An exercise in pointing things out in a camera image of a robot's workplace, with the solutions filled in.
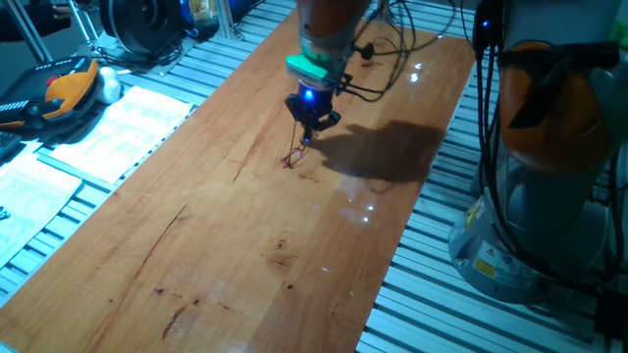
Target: paper sheet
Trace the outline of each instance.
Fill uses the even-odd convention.
[[[80,142],[57,147],[50,156],[107,182],[116,182],[173,130],[191,104],[140,87],[107,108]]]
[[[0,168],[0,266],[4,266],[68,203],[81,180],[21,155]]]

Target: robotic arm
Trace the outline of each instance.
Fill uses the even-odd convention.
[[[355,29],[368,8],[368,0],[299,0],[301,54],[286,58],[288,73],[299,80],[298,93],[286,100],[294,119],[304,128],[303,142],[314,131],[334,126],[340,114],[332,98],[340,92],[344,69],[353,54]]]

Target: wood grain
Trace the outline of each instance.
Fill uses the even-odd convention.
[[[296,27],[292,14],[0,310],[0,340],[20,352],[354,349],[473,55],[445,37],[382,101],[337,98],[340,124],[290,170]],[[380,35],[394,38],[372,25],[363,39]],[[355,57],[347,71],[378,88],[393,61]]]

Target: black and orange object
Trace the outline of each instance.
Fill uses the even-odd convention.
[[[0,128],[40,128],[46,122],[80,118],[101,89],[98,64],[88,57],[32,68],[0,97]]]

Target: aluminum grating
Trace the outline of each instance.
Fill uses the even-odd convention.
[[[438,32],[451,16],[448,5],[407,3],[418,29]],[[122,83],[126,88],[138,85],[200,105],[294,7],[295,0],[266,0],[238,26],[245,35],[243,41],[212,38],[196,45],[167,75],[125,75]],[[473,12],[465,10],[464,16],[470,33]],[[404,25],[409,26],[407,19]],[[446,34],[464,36],[459,11]],[[595,301],[591,298],[577,297],[569,308],[553,308],[559,316],[550,317],[543,315],[548,308],[509,305],[484,297],[462,280],[449,263],[446,241],[452,221],[475,201],[468,192],[480,156],[474,129],[477,89],[472,78],[473,73],[356,350],[589,352],[603,347],[603,337],[593,335],[591,316]],[[494,88],[497,97],[497,85]],[[39,160],[80,177],[82,186],[59,215],[0,269],[0,306],[152,153],[137,161],[115,184],[109,184],[50,158],[53,149],[54,145],[39,149]],[[601,179],[601,198],[606,184],[607,176]],[[606,346],[609,349],[595,351],[621,351],[621,345]]]

